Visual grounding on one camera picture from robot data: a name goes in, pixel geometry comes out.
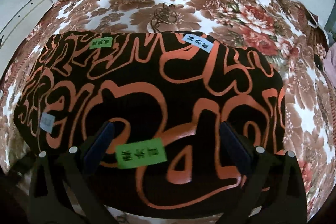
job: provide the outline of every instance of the green label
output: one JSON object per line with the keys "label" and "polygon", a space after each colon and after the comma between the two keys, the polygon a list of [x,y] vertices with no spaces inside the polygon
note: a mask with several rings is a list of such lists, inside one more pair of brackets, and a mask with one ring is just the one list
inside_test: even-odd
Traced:
{"label": "green label", "polygon": [[161,138],[117,145],[115,156],[120,169],[136,168],[167,161]]}
{"label": "green label", "polygon": [[103,38],[95,38],[91,40],[90,49],[91,48],[103,48],[103,47],[111,47],[112,46],[113,37],[103,37]]}

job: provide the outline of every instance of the label with chinese text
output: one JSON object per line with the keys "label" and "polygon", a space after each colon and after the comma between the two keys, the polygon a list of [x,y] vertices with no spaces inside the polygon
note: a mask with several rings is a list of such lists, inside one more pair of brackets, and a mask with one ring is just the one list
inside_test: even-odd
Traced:
{"label": "label with chinese text", "polygon": [[53,131],[54,122],[55,116],[43,112],[40,119],[40,128],[42,128],[46,132],[51,133]]}
{"label": "label with chinese text", "polygon": [[117,145],[115,157],[120,169],[136,168],[167,161],[161,138]]}
{"label": "label with chinese text", "polygon": [[187,33],[182,40],[205,50],[207,53],[210,53],[213,46],[213,44],[205,38],[198,37],[191,33]]}
{"label": "label with chinese text", "polygon": [[113,37],[95,38],[91,40],[90,49],[103,48],[112,46]]}

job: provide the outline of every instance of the pink cloth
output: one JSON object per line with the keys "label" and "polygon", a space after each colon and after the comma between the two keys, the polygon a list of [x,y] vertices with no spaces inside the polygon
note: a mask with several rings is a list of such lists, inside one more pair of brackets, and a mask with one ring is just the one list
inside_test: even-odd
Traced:
{"label": "pink cloth", "polygon": [[336,88],[336,44],[334,44],[327,52],[323,60],[325,74],[328,76],[333,87]]}

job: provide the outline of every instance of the floral bedspread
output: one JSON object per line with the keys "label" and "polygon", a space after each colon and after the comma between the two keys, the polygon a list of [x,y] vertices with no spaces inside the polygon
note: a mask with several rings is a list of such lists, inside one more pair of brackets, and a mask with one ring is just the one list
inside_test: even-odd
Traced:
{"label": "floral bedspread", "polygon": [[[286,87],[283,144],[285,151],[293,150],[299,160],[308,218],[322,206],[335,185],[336,98],[322,72],[325,35],[303,4],[290,0],[58,1],[17,49],[0,83],[0,164],[5,172],[29,149],[13,123],[26,77],[48,38],[71,30],[201,31],[221,43],[258,49],[279,71]],[[134,223],[149,223],[111,210],[122,218],[134,218]]]}

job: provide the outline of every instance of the black fabric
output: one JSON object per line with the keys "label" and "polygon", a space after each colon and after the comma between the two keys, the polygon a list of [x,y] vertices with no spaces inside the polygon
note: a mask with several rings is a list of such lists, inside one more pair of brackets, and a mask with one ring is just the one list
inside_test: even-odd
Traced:
{"label": "black fabric", "polygon": [[[35,153],[58,154],[114,122],[115,142],[90,179],[108,206],[163,218],[230,211],[244,181],[220,149],[219,123],[228,120],[272,153],[283,149],[283,82],[255,48],[232,48],[194,32],[213,43],[207,53],[182,40],[188,33],[52,36],[28,76],[15,125]],[[89,49],[100,37],[112,37],[112,47]],[[55,116],[50,133],[39,128],[42,112]],[[167,162],[117,168],[115,145],[155,137],[162,138]],[[183,170],[181,179],[176,171]]]}

